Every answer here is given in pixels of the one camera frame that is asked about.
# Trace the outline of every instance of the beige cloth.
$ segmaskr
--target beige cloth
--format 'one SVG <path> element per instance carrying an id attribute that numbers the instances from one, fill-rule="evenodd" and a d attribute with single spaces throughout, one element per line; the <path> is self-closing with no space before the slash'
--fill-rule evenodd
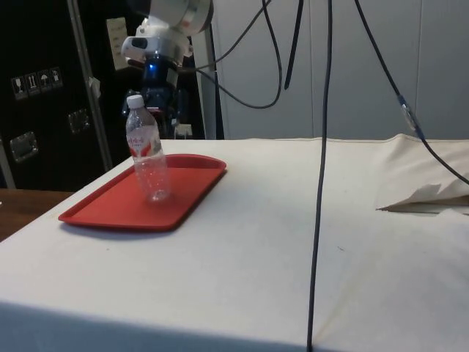
<path id="1" fill-rule="evenodd" d="M 469 177 L 469 140 L 429 141 L 434 151 Z M 451 208 L 469 215 L 469 186 L 436 161 L 419 139 L 399 134 L 381 144 L 376 209 L 440 213 Z"/>

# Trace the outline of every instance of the clear plastic bottle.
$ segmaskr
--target clear plastic bottle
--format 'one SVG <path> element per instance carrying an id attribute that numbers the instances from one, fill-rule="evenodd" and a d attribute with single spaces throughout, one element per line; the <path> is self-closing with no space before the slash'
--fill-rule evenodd
<path id="1" fill-rule="evenodd" d="M 128 97 L 127 104 L 130 113 L 125 129 L 137 179 L 149 201 L 165 199 L 171 188 L 158 125 L 145 109 L 141 95 Z"/>

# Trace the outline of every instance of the red plastic tray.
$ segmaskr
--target red plastic tray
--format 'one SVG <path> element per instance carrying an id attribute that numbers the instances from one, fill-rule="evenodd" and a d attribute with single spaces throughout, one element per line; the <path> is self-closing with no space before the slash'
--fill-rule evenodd
<path id="1" fill-rule="evenodd" d="M 202 155 L 167 156 L 171 195 L 146 201 L 133 166 L 65 211 L 68 224 L 115 229 L 169 231 L 178 227 L 224 176 L 226 164 Z"/>

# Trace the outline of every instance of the wire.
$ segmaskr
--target wire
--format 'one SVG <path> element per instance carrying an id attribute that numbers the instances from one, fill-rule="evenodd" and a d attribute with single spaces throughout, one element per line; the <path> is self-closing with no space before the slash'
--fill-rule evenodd
<path id="1" fill-rule="evenodd" d="M 369 38 L 370 42 L 372 42 L 374 52 L 376 53 L 376 55 L 378 56 L 378 59 L 380 60 L 381 67 L 383 68 L 384 73 L 386 74 L 386 77 L 388 77 L 389 83 L 393 87 L 393 90 L 396 93 L 396 95 L 401 95 L 399 89 L 397 88 L 396 82 L 394 82 L 393 76 L 391 75 L 391 73 L 388 70 L 388 66 L 386 65 L 386 63 L 384 61 L 383 55 L 381 55 L 381 51 L 378 48 L 378 45 L 376 44 L 376 40 L 374 40 L 372 31 L 370 30 L 370 28 L 368 26 L 368 22 L 366 21 L 365 15 L 363 13 L 363 10 L 361 9 L 360 2 L 358 0 L 355 0 L 355 5 L 357 7 L 358 14 L 360 15 L 361 22 L 363 23 L 363 26 L 365 27 L 366 33 L 368 34 L 368 38 Z"/>
<path id="2" fill-rule="evenodd" d="M 319 181 L 317 185 L 316 221 L 314 225 L 313 259 L 311 263 L 311 281 L 309 285 L 308 337 L 306 341 L 308 352 L 313 351 L 314 294 L 316 291 L 317 254 L 318 254 L 319 243 L 320 243 L 322 190 L 324 188 L 326 147 L 327 147 L 327 141 L 328 141 L 329 86 L 330 86 L 330 73 L 332 71 L 332 34 L 333 34 L 332 32 L 333 32 L 332 0 L 328 0 L 328 59 L 327 59 L 327 67 L 325 71 L 324 97 L 322 100 L 321 164 L 320 164 L 320 176 L 319 176 Z"/>
<path id="3" fill-rule="evenodd" d="M 206 65 L 203 65 L 203 66 L 199 66 L 199 67 L 184 67 L 184 68 L 181 68 L 179 70 L 179 73 L 195 73 L 197 70 L 201 70 L 203 68 L 207 68 L 207 67 L 211 67 L 213 69 L 215 69 L 215 65 L 217 63 L 219 63 L 221 60 L 223 60 L 224 58 L 226 58 L 228 55 L 230 55 L 232 53 L 233 50 L 236 49 L 236 47 L 238 46 L 238 44 L 241 42 L 241 40 L 243 40 L 243 38 L 248 34 L 248 32 L 251 30 L 252 26 L 256 23 L 257 21 L 257 18 L 259 18 L 259 16 L 262 14 L 262 12 L 264 12 L 266 9 L 267 9 L 267 6 L 269 6 L 269 4 L 272 2 L 272 0 L 267 0 L 267 2 L 262 2 L 262 8 L 257 11 L 257 14 L 254 16 L 254 18 L 251 20 L 251 22 L 249 22 L 248 26 L 245 28 L 245 30 L 243 31 L 243 33 L 241 33 L 241 35 L 236 39 L 236 41 L 234 42 L 234 44 L 232 45 L 232 47 L 230 49 L 228 49 L 228 51 L 223 54 L 222 56 L 220 56 L 219 58 L 217 58 L 215 61 L 213 62 L 210 62 Z"/>
<path id="4" fill-rule="evenodd" d="M 298 46 L 298 37 L 300 36 L 301 16 L 303 15 L 304 0 L 298 2 L 298 11 L 296 14 L 295 30 L 293 32 L 292 49 L 290 50 L 290 59 L 288 61 L 287 76 L 285 77 L 285 90 L 290 87 L 292 80 L 293 65 L 295 64 L 296 48 Z"/>
<path id="5" fill-rule="evenodd" d="M 460 173 L 458 173 L 455 169 L 453 169 L 451 166 L 449 166 L 433 149 L 432 147 L 429 146 L 428 142 L 426 141 L 425 135 L 423 131 L 420 129 L 420 126 L 416 129 L 416 134 L 424 144 L 425 148 L 429 151 L 430 154 L 432 154 L 433 158 L 435 158 L 441 165 L 443 165 L 450 173 L 452 173 L 454 176 L 459 178 L 462 182 L 466 183 L 469 185 L 469 180 L 462 176 Z"/>
<path id="6" fill-rule="evenodd" d="M 408 106 L 407 102 L 405 101 L 404 97 L 401 95 L 399 92 L 399 89 L 397 88 L 396 83 L 394 82 L 392 75 L 389 73 L 388 67 L 386 66 L 386 63 L 384 61 L 383 56 L 381 55 L 381 51 L 378 48 L 378 45 L 376 44 L 376 41 L 374 40 L 372 31 L 370 30 L 368 26 L 368 22 L 366 21 L 365 15 L 363 13 L 363 10 L 360 5 L 359 0 L 355 0 L 355 6 L 357 7 L 358 14 L 360 15 L 361 22 L 363 23 L 363 26 L 365 27 L 366 33 L 368 34 L 368 38 L 372 42 L 374 52 L 376 53 L 378 59 L 380 60 L 381 67 L 383 68 L 386 77 L 388 77 L 388 81 L 391 84 L 391 86 L 394 89 L 394 92 L 396 93 L 397 99 L 399 101 L 399 104 L 401 107 L 404 109 L 406 118 L 409 120 L 410 124 L 413 127 L 414 132 L 416 133 L 417 137 L 421 140 L 422 144 L 425 146 L 425 148 L 428 150 L 428 152 L 433 156 L 433 158 L 436 159 L 441 165 L 443 165 L 450 173 L 452 173 L 454 176 L 459 178 L 462 182 L 466 183 L 469 185 L 469 180 L 462 176 L 460 173 L 458 173 L 455 169 L 453 169 L 451 166 L 449 166 L 433 149 L 430 147 L 428 142 L 426 141 L 425 134 L 421 129 L 420 123 L 417 120 L 416 115 L 413 113 L 412 109 Z"/>
<path id="7" fill-rule="evenodd" d="M 202 71 L 201 69 L 196 69 L 196 72 L 200 73 L 205 78 L 207 78 L 208 80 L 213 82 L 216 86 L 218 86 L 218 88 L 220 90 L 224 91 L 231 99 L 233 99 L 233 100 L 237 101 L 239 104 L 247 106 L 248 108 L 251 108 L 251 109 L 268 109 L 268 108 L 276 105 L 277 102 L 278 102 L 278 99 L 280 98 L 281 83 L 282 83 L 282 80 L 283 80 L 283 69 L 282 69 L 282 66 L 281 66 L 280 50 L 278 49 L 276 34 L 273 30 L 272 22 L 270 21 L 269 12 L 267 11 L 267 6 L 268 6 L 269 2 L 266 2 L 265 0 L 261 0 L 261 1 L 262 1 L 261 11 L 264 12 L 265 21 L 267 22 L 267 27 L 269 28 L 269 33 L 270 33 L 270 37 L 272 38 L 273 48 L 276 52 L 276 59 L 277 59 L 277 66 L 278 66 L 278 86 L 277 86 L 277 93 L 276 93 L 276 96 L 273 99 L 273 101 L 271 103 L 267 104 L 267 105 L 261 105 L 261 106 L 246 103 L 245 101 L 243 101 L 243 100 L 239 99 L 238 97 L 236 97 L 227 88 L 221 86 L 218 83 L 218 80 L 215 80 L 214 78 L 210 77 L 210 75 L 208 75 L 206 72 Z"/>

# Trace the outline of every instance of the bottle label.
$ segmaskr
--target bottle label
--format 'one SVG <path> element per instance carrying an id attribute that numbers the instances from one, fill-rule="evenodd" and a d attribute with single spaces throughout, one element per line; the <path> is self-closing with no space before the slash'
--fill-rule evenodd
<path id="1" fill-rule="evenodd" d="M 134 158 L 153 156 L 161 151 L 161 142 L 156 126 L 136 128 L 127 134 L 127 143 Z"/>

